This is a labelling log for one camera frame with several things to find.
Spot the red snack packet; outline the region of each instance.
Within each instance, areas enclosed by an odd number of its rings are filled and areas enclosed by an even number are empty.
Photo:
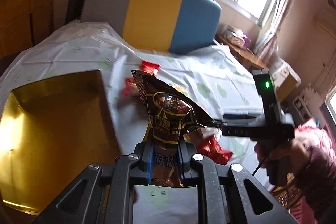
[[[159,72],[159,68],[160,68],[159,64],[151,63],[144,60],[141,61],[140,70],[146,73],[150,73],[156,76],[157,73]],[[133,77],[125,78],[125,89],[123,91],[123,96],[127,97],[129,95],[139,96],[139,91]]]
[[[205,139],[196,148],[199,153],[221,165],[226,165],[233,155],[233,152],[221,148],[214,135]]]
[[[140,70],[152,74],[152,75],[157,75],[157,73],[159,72],[159,68],[160,65],[159,64],[155,64],[155,63],[151,63],[148,61],[141,61],[141,66],[140,66]]]
[[[125,89],[123,91],[123,96],[127,97],[129,95],[139,96],[139,91],[133,77],[125,78]]]

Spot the wooden table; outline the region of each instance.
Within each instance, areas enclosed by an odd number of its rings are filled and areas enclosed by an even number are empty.
[[[242,50],[236,45],[228,42],[224,37],[219,34],[216,34],[216,40],[219,43],[223,43],[224,45],[228,45],[230,47],[230,52],[232,55],[249,71],[255,69],[267,69],[267,66],[264,62],[255,56],[253,53],[248,50]]]

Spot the person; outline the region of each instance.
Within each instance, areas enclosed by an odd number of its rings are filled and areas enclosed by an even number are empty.
[[[262,145],[254,147],[259,162],[267,157]],[[315,146],[313,136],[296,134],[286,144],[272,150],[261,165],[266,168],[268,160],[289,156],[290,172],[295,175],[295,186],[302,191],[307,204],[314,211],[319,224],[336,221],[336,162]]]

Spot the gold reflective board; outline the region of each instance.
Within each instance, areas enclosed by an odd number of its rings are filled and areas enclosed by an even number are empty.
[[[38,214],[90,163],[120,155],[99,70],[34,82],[10,93],[0,121],[0,191]]]

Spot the curtain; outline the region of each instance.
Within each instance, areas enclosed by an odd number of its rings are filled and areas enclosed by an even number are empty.
[[[321,98],[326,101],[336,89],[336,50],[329,63],[313,83]]]
[[[271,56],[278,50],[278,33],[293,5],[294,0],[276,0],[270,29],[256,43],[253,52],[264,63],[268,63]]]

